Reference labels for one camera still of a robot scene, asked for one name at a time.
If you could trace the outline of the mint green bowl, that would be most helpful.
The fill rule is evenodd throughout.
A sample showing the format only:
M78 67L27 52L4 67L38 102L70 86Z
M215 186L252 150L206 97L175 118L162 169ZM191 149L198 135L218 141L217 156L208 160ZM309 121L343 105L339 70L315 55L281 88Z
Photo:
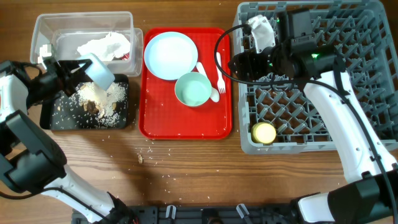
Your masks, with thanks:
M183 105L198 107L210 99L211 89L211 83L206 76L198 72L190 72L176 81L174 92Z

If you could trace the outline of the light blue plate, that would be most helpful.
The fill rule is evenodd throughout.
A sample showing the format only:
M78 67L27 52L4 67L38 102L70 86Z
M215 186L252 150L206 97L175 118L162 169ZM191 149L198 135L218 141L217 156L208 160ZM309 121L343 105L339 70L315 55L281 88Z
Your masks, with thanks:
M155 77L178 80L198 62L194 41L180 32L163 32L153 37L144 50L144 62Z

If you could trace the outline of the red sauce packet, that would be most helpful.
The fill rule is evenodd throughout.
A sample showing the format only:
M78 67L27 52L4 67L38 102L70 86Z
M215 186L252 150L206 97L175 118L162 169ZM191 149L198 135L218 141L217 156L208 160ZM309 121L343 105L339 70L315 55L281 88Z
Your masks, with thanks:
M122 57L120 57L119 59L120 60L127 60L127 59L129 59L129 56L130 56L130 54L129 53L127 53L127 54L124 54Z

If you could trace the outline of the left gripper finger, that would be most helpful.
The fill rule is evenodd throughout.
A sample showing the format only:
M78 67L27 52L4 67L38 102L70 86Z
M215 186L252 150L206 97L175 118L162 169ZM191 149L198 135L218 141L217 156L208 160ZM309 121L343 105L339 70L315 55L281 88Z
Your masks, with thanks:
M77 92L76 90L76 85L74 84L66 84L64 86L63 92L67 95L67 96L72 96L73 94L75 94Z
M76 71L85 73L85 70L92 65L90 59L79 60L59 60L59 65L67 72L74 73Z

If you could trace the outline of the light blue bowl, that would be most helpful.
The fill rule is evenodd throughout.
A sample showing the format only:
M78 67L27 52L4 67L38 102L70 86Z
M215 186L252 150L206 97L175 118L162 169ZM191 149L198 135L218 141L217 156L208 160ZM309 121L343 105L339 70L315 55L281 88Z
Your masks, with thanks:
M78 59L89 59L91 61L91 65L85 69L85 73L102 90L107 90L115 81L114 74L95 54L89 53Z

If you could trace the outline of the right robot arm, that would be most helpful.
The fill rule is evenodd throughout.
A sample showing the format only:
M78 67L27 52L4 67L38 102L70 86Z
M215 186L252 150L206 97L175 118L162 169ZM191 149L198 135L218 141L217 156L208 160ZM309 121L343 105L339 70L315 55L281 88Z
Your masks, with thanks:
M242 23L254 48L229 62L229 78L260 85L268 73L286 75L317 110L336 146L346 185L292 201L294 223L369 223L397 217L397 160L380 142L357 100L343 57L319 45L306 8Z

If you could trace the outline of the yellow plastic cup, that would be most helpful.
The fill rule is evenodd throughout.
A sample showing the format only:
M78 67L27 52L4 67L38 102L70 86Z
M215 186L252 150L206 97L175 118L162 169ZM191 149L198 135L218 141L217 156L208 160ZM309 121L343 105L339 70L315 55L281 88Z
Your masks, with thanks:
M255 124L251 130L252 140L256 143L271 144L276 138L276 129L265 122Z

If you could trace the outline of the white plastic fork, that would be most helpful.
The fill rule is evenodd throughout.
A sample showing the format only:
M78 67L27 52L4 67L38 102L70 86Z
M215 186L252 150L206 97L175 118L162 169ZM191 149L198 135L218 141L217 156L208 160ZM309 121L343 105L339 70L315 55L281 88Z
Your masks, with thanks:
M216 53L216 59L217 59L218 65L221 66L221 54L219 52ZM218 81L217 81L218 91L220 93L226 93L226 85L223 80L223 74L219 69L217 69L217 73L218 73Z

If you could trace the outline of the white napkin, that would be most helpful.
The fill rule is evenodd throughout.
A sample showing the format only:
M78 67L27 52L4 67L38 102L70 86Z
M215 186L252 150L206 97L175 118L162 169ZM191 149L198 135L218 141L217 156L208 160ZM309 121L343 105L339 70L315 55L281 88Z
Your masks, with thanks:
M81 56L95 54L100 60L109 62L114 58L122 58L130 52L131 43L122 34L109 32L98 40L90 40L77 48Z

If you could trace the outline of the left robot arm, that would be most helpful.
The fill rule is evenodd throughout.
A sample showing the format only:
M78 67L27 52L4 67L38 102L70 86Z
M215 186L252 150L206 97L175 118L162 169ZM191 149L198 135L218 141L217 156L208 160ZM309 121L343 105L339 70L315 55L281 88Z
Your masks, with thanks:
M45 57L43 70L30 78L34 63L1 62L1 182L15 194L11 200L36 195L57 199L80 212L89 223L136 223L136 214L119 198L97 189L67 164L60 146L27 115L27 110L61 91L76 92L81 82L93 81L106 90L114 75L96 56L78 60Z

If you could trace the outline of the white plastic spoon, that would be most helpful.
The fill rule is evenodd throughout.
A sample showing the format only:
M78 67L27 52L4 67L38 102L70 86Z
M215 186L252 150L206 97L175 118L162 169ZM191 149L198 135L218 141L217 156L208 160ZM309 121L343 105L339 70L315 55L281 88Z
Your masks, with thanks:
M205 76L206 78L208 78L208 75L205 72L204 66L201 62L197 62L196 63L196 69L199 73L201 73L203 76ZM210 95L210 99L217 103L220 100L220 94L218 92L218 90L216 88L211 87L211 95Z

